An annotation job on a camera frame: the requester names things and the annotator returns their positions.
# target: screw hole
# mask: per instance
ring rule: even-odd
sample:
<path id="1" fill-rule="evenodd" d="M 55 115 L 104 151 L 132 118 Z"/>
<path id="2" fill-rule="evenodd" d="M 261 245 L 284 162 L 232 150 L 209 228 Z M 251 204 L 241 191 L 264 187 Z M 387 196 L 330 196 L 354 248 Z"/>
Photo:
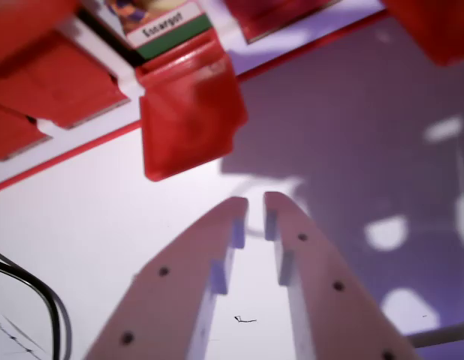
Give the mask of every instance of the screw hole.
<path id="1" fill-rule="evenodd" d="M 333 288 L 337 291 L 344 291 L 344 284 L 341 281 L 335 281 Z"/>
<path id="2" fill-rule="evenodd" d="M 394 360 L 396 357 L 392 352 L 386 350 L 382 353 L 382 358 L 383 360 Z"/>
<path id="3" fill-rule="evenodd" d="M 159 276 L 165 276 L 169 273 L 169 268 L 167 266 L 162 266 L 160 270 L 158 270 L 158 275 Z"/>
<path id="4" fill-rule="evenodd" d="M 129 331 L 124 332 L 122 335 L 122 345 L 129 345 L 132 341 L 134 341 L 134 334 Z"/>

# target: small black mark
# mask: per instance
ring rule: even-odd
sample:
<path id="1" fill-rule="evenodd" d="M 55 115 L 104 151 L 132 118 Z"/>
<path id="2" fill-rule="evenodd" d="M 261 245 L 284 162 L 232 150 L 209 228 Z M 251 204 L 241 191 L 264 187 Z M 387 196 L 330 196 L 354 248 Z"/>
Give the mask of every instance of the small black mark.
<path id="1" fill-rule="evenodd" d="M 333 288 L 337 291 L 343 291 L 344 284 L 341 281 L 334 281 Z"/>
<path id="2" fill-rule="evenodd" d="M 169 273 L 169 268 L 167 266 L 162 266 L 160 270 L 158 270 L 158 275 L 159 276 L 165 276 Z"/>
<path id="3" fill-rule="evenodd" d="M 134 341 L 134 334 L 129 331 L 124 332 L 121 339 L 122 344 L 129 345 L 132 341 Z"/>
<path id="4" fill-rule="evenodd" d="M 382 358 L 383 358 L 383 360 L 394 360 L 396 358 L 396 356 L 394 356 L 394 354 L 392 352 L 390 352 L 389 350 L 385 350 L 382 353 Z"/>
<path id="5" fill-rule="evenodd" d="M 234 316 L 234 319 L 237 320 L 239 323 L 253 323 L 254 321 L 257 321 L 257 320 L 247 320 L 247 321 L 245 321 L 245 320 L 242 320 L 240 318 L 240 316 Z"/>

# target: red plastic piece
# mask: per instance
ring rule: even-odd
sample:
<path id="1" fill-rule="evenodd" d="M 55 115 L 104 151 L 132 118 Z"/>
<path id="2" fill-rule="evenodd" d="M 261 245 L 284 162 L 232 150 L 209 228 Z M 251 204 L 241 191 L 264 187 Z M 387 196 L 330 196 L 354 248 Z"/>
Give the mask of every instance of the red plastic piece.
<path id="1" fill-rule="evenodd" d="M 233 148 L 246 108 L 232 64 L 213 31 L 137 70 L 146 176 L 159 181 Z"/>
<path id="2" fill-rule="evenodd" d="M 438 65 L 464 59 L 464 0 L 382 0 Z"/>
<path id="3" fill-rule="evenodd" d="M 0 0 L 0 62 L 69 17 L 78 0 Z"/>
<path id="4" fill-rule="evenodd" d="M 25 116 L 0 106 L 0 161 L 45 138 Z"/>
<path id="5" fill-rule="evenodd" d="M 57 31 L 0 64 L 0 104 L 64 128 L 126 99 L 102 66 Z"/>
<path id="6" fill-rule="evenodd" d="M 319 9 L 330 0 L 225 0 L 248 42 Z"/>

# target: green stripe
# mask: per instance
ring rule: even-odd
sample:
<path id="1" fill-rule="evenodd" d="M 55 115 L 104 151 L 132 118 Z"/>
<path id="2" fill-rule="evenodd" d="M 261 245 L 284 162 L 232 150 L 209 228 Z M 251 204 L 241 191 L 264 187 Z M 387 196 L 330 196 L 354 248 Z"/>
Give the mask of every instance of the green stripe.
<path id="1" fill-rule="evenodd" d="M 155 40 L 139 47 L 137 52 L 145 59 L 155 58 L 156 56 L 165 53 L 173 47 L 193 38 L 195 35 L 199 35 L 201 32 L 204 32 L 211 27 L 212 24 L 210 23 L 207 15 L 200 15 L 192 21 L 189 21 L 186 24 L 169 31 L 167 34 L 163 34 Z"/>

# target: light spot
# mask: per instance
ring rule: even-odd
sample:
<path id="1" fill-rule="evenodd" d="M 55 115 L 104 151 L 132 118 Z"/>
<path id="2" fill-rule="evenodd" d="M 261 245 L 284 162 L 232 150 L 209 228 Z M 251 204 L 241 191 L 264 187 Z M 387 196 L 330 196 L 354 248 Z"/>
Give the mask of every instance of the light spot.
<path id="1" fill-rule="evenodd" d="M 384 44 L 390 44 L 392 42 L 392 37 L 389 33 L 385 32 L 384 30 L 377 30 L 375 32 L 375 37 L 377 40 Z"/>
<path id="2" fill-rule="evenodd" d="M 462 132 L 463 126 L 462 119 L 459 116 L 453 116 L 430 125 L 424 131 L 423 136 L 428 143 L 435 144 L 457 137 Z"/>
<path id="3" fill-rule="evenodd" d="M 461 193 L 456 200 L 456 230 L 459 240 L 464 247 L 464 193 Z"/>
<path id="4" fill-rule="evenodd" d="M 366 240 L 374 249 L 392 251 L 404 244 L 408 235 L 407 219 L 404 215 L 386 217 L 368 223 L 364 228 Z"/>
<path id="5" fill-rule="evenodd" d="M 440 318 L 423 298 L 412 289 L 394 289 L 384 297 L 382 311 L 404 335 L 433 330 Z"/>

